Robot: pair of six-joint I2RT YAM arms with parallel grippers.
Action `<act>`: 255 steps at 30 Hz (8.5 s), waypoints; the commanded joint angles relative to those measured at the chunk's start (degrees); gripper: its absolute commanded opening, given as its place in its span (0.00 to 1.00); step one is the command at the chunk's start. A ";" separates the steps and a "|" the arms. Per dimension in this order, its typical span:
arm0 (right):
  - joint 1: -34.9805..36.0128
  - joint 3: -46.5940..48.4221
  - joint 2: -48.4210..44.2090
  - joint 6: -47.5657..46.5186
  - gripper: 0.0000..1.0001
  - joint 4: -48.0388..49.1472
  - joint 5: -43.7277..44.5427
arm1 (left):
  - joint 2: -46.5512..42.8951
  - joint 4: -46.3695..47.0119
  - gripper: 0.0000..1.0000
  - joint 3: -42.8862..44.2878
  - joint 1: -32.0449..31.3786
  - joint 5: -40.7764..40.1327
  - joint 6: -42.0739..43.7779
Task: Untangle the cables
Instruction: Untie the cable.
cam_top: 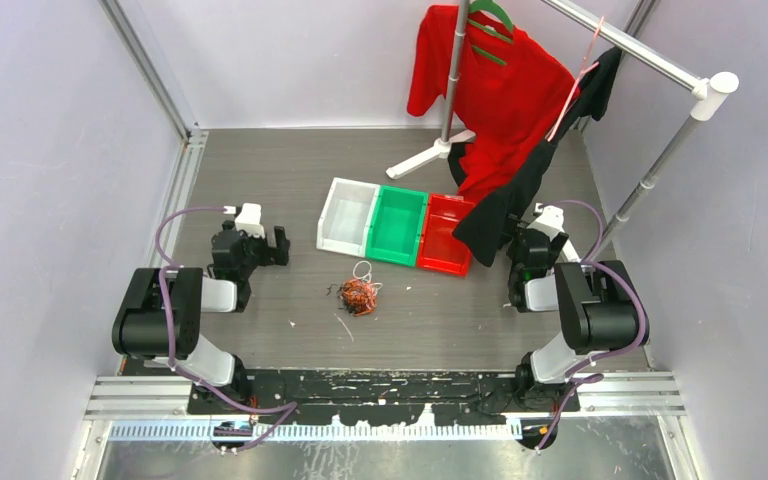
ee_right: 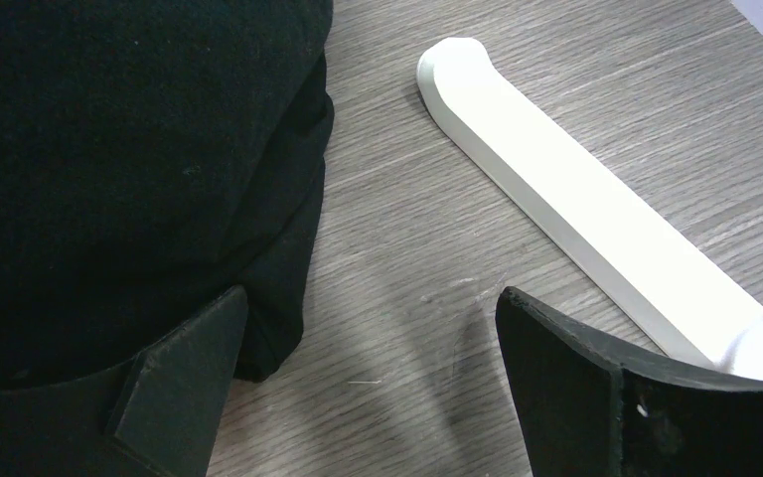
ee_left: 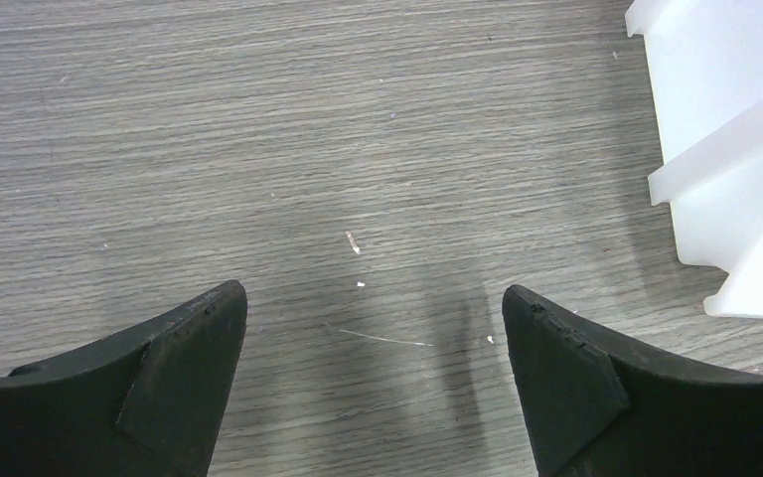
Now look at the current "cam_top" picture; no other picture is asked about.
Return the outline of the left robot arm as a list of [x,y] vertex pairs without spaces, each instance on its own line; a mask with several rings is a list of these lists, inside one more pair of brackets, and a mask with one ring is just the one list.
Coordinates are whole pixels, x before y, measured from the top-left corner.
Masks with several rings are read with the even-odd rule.
[[179,374],[193,376],[200,390],[213,388],[213,400],[225,411],[242,411],[252,397],[246,368],[201,333],[201,316],[245,311],[252,274],[259,267],[286,266],[290,246],[282,226],[258,236],[225,221],[211,238],[207,267],[136,269],[113,322],[114,350],[164,367],[174,360]]

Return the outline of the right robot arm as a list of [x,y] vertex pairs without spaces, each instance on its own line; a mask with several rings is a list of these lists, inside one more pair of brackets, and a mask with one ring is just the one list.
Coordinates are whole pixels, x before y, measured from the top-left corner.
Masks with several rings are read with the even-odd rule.
[[511,305],[521,313],[559,314],[559,333],[526,353],[515,370],[512,398],[531,411],[542,409],[553,396],[562,398],[585,366],[649,339],[645,308],[624,264],[563,261],[562,249],[569,245],[564,232],[518,226],[506,252]]

